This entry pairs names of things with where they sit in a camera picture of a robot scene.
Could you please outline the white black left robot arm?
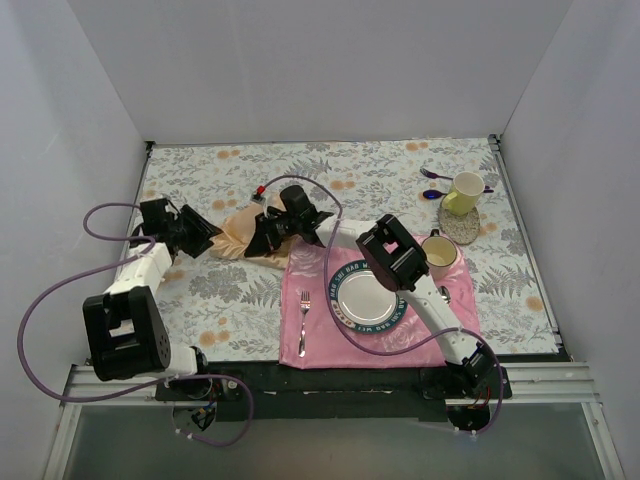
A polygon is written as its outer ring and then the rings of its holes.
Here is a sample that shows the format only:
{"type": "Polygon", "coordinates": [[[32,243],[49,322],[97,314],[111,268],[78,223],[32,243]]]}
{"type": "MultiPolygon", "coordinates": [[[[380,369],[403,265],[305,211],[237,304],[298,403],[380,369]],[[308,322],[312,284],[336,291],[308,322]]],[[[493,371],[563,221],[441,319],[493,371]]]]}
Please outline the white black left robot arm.
{"type": "Polygon", "coordinates": [[[178,378],[180,390],[200,400],[213,386],[206,357],[197,347],[170,341],[156,293],[179,253],[197,258],[222,230],[167,198],[145,201],[139,209],[142,223],[129,241],[126,263],[103,293],[83,303],[94,372],[102,381],[178,378]]]}

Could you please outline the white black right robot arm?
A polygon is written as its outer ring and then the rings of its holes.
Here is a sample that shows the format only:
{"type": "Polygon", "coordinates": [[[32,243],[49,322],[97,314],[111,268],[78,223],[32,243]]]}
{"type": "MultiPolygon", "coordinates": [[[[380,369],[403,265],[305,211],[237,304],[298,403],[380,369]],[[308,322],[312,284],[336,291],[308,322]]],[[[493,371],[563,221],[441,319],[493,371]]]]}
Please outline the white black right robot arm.
{"type": "Polygon", "coordinates": [[[299,236],[309,245],[325,249],[323,278],[329,282],[329,258],[334,246],[359,251],[377,282],[408,302],[430,335],[401,350],[371,350],[349,336],[335,313],[331,317],[342,336],[355,348],[372,356],[391,357],[409,353],[435,341],[451,371],[454,389],[464,397],[475,397],[489,389],[502,402],[506,378],[488,343],[476,332],[465,329],[443,299],[430,275],[427,255],[404,225],[392,214],[375,221],[349,220],[342,213],[318,210],[304,189],[296,184],[280,193],[282,210],[266,204],[265,186],[258,187],[251,200],[263,211],[255,217],[254,234],[245,256],[265,257],[278,251],[284,240],[299,236]]]}

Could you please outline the peach satin napkin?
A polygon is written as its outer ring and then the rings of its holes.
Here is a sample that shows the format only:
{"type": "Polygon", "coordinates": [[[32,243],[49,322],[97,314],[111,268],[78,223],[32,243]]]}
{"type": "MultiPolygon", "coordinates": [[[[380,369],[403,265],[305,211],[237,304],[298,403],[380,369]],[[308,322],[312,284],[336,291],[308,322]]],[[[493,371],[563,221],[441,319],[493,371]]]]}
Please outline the peach satin napkin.
{"type": "Polygon", "coordinates": [[[230,215],[220,227],[222,233],[213,238],[213,246],[209,249],[211,257],[225,260],[246,260],[257,265],[284,270],[289,260],[291,242],[282,244],[275,254],[262,257],[247,258],[244,253],[255,233],[255,217],[263,212],[263,208],[251,203],[245,208],[230,215]]]}

